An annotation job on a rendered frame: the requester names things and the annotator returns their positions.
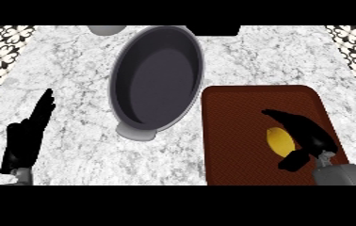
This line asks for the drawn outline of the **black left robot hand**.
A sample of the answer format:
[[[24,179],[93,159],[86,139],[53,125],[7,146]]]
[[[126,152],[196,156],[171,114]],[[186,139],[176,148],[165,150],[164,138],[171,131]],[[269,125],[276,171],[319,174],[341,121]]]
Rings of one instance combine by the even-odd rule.
[[[3,154],[0,173],[10,174],[13,170],[28,169],[37,160],[43,133],[56,108],[53,90],[46,89],[32,114],[22,122],[7,126],[7,147]]]

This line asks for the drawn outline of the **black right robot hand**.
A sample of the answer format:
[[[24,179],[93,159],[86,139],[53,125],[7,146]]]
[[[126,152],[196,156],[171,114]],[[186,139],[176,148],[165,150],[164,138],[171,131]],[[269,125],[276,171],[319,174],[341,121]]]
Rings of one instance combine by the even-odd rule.
[[[319,157],[324,152],[335,153],[338,151],[332,137],[307,117],[275,109],[264,109],[261,113],[282,124],[300,146],[278,163],[281,170],[297,172],[309,163],[310,156]]]

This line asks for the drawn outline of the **yellow lemon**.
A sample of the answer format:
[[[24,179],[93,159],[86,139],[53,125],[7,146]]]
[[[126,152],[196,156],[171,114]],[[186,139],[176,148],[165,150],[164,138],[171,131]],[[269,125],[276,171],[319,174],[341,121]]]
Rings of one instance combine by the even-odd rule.
[[[267,144],[273,152],[282,157],[285,157],[295,150],[292,137],[279,127],[267,129]]]

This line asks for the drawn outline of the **brown rectangular tray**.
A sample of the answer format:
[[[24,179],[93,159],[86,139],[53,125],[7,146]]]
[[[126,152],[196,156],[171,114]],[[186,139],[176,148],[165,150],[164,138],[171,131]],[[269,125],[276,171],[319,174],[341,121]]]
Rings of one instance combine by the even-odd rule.
[[[307,117],[335,136],[315,90],[295,86],[211,86],[202,92],[205,181],[211,186],[315,185],[316,157],[297,172],[278,168],[282,160],[269,144],[267,129],[282,124],[261,113],[275,109]],[[343,151],[334,165],[349,164]]]

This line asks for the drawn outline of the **dark grey oval pot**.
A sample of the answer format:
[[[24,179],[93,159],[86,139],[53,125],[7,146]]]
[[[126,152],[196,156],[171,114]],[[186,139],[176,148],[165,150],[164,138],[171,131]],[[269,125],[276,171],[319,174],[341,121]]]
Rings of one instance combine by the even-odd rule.
[[[108,82],[121,137],[151,141],[179,122],[199,94],[202,73],[202,49],[186,26],[149,26],[133,36]]]

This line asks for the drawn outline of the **grey rounded object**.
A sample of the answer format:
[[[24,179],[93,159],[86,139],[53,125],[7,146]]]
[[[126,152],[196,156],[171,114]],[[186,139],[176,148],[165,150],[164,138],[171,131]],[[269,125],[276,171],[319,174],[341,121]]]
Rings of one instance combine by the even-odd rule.
[[[120,33],[124,29],[124,25],[90,25],[89,27],[90,32],[97,36],[111,36]]]

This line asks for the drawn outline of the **black appliance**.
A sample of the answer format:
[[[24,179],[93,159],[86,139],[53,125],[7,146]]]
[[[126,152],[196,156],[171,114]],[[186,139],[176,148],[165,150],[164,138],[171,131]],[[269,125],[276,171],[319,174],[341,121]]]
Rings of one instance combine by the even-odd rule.
[[[186,28],[192,31],[196,36],[236,36],[241,26],[202,26],[188,25]]]

